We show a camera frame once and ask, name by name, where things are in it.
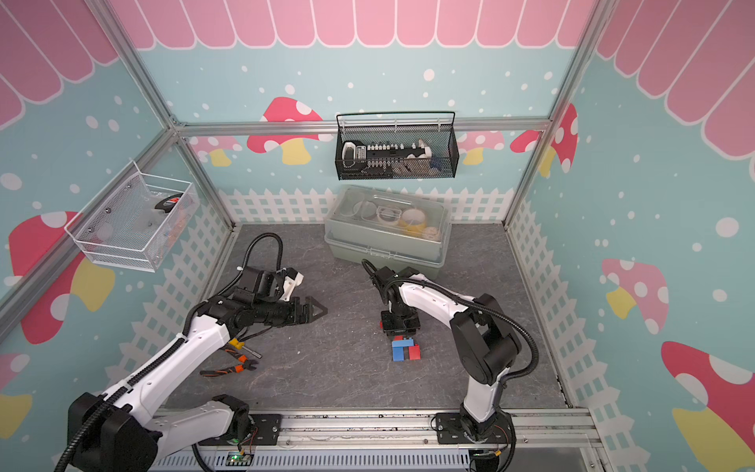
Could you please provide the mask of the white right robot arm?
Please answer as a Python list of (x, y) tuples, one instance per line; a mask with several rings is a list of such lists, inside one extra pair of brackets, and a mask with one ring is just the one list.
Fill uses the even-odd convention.
[(397, 273), (389, 267), (379, 269), (368, 260), (362, 266), (385, 304), (381, 328), (387, 336), (414, 336), (421, 326), (421, 312), (452, 333), (468, 387), (459, 418), (447, 427), (436, 421), (438, 430), (456, 430), (477, 444), (501, 433), (512, 444), (513, 426), (501, 409), (501, 395), (508, 382), (529, 376), (539, 365), (540, 352), (530, 332), (503, 314), (492, 295), (458, 294), (412, 267)]

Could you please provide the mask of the blue red lego assembly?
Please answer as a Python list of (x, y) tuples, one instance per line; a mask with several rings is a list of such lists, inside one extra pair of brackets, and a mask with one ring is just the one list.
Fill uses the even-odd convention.
[(394, 362), (416, 361), (422, 358), (421, 348), (413, 338), (395, 336), (391, 342)]

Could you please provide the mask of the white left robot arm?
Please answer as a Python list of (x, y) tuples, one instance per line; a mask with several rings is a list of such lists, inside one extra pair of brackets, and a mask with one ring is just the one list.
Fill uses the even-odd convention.
[(207, 439), (245, 446), (257, 428), (244, 401), (218, 395), (182, 413), (158, 418), (163, 402), (241, 328), (310, 324), (328, 313), (312, 297), (252, 305), (217, 299), (191, 315), (183, 332), (147, 364), (100, 395), (84, 393), (68, 410), (68, 444), (56, 470), (147, 471), (165, 456)]

